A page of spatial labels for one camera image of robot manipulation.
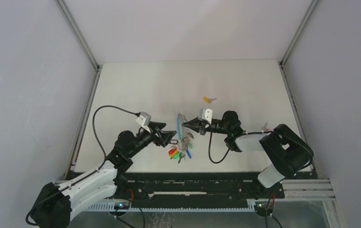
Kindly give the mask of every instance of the white table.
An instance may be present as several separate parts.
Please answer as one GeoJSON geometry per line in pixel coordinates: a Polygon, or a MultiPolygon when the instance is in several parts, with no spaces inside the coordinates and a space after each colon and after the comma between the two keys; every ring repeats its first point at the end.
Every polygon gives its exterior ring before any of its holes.
{"type": "MultiPolygon", "coordinates": [[[[227,110],[238,113],[242,128],[259,131],[278,124],[288,125],[299,135],[287,91],[276,60],[174,61],[105,63],[96,89],[83,141],[76,161],[76,172],[84,172],[102,162],[101,149],[92,130],[92,115],[102,105],[116,105],[132,112],[145,111],[152,121],[167,123],[164,130],[176,130],[178,113],[188,120],[200,108],[213,109],[221,119],[227,110]],[[217,98],[211,104],[202,97],[217,98]]],[[[123,130],[137,132],[135,116],[105,108],[96,116],[95,127],[107,153],[123,130]]],[[[194,133],[192,159],[180,164],[170,160],[167,148],[151,144],[132,158],[128,172],[238,172],[262,171],[270,164],[264,151],[230,152],[220,164],[208,159],[209,133],[194,133]]],[[[225,135],[214,134],[212,158],[218,161],[227,147],[225,135]]]]}

